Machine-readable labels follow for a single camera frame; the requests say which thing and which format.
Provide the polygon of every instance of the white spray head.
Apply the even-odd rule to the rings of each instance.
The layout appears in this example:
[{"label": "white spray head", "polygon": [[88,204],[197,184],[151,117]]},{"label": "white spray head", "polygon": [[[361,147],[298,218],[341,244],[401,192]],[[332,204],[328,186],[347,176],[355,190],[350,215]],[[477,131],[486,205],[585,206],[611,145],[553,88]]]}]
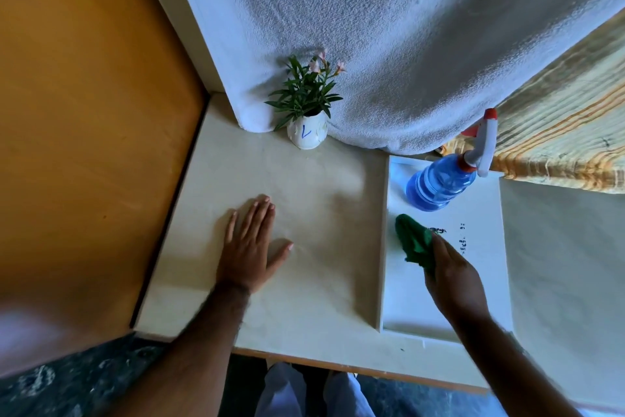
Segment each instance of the white spray head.
[{"label": "white spray head", "polygon": [[477,167],[479,176],[488,176],[496,146],[497,110],[490,107],[484,112],[484,117],[479,122],[475,148],[465,152],[465,162],[472,167]]}]

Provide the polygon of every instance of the forearm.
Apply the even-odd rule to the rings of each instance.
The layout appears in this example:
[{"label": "forearm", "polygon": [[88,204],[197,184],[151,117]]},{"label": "forearm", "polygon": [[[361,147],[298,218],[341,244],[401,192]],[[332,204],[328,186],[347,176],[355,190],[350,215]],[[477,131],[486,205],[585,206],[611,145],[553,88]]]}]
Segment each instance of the forearm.
[{"label": "forearm", "polygon": [[455,328],[510,417],[581,417],[492,319]]},{"label": "forearm", "polygon": [[189,326],[110,415],[217,416],[230,352],[248,301],[244,289],[217,285]]}]

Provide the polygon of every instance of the person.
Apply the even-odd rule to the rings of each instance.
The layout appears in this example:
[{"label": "person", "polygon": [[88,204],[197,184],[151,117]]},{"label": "person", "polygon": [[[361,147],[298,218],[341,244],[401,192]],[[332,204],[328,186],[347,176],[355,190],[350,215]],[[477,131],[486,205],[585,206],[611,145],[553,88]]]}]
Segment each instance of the person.
[{"label": "person", "polygon": [[[236,230],[226,228],[215,287],[189,326],[109,412],[114,417],[216,417],[230,352],[250,295],[285,262],[289,242],[268,259],[276,207],[256,201]],[[575,408],[497,326],[478,272],[433,235],[436,268],[426,286],[510,417],[580,417]],[[272,366],[256,417],[304,416],[306,385],[286,363]],[[353,374],[331,375],[324,389],[327,414],[369,417],[373,412]]]}]

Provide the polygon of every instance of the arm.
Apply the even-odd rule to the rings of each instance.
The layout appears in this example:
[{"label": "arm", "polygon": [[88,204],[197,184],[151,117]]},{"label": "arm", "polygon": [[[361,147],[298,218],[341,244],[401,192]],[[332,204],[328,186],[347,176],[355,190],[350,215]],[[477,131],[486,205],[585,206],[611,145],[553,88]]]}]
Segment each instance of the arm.
[{"label": "arm", "polygon": [[217,282],[189,326],[109,413],[111,417],[217,416],[234,340],[251,293],[286,260],[288,243],[267,260],[276,209],[265,197],[235,232],[226,228]]},{"label": "arm", "polygon": [[510,417],[581,417],[494,322],[475,268],[433,234],[435,277],[426,286]]}]

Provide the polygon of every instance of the striped curtain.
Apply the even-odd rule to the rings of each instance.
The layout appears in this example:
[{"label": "striped curtain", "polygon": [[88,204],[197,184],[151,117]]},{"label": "striped curtain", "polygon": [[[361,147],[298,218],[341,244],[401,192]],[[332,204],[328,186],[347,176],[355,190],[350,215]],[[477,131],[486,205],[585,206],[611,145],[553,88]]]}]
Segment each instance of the striped curtain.
[{"label": "striped curtain", "polygon": [[[533,183],[625,192],[625,10],[497,106],[492,170]],[[471,149],[458,136],[443,155]]]}]

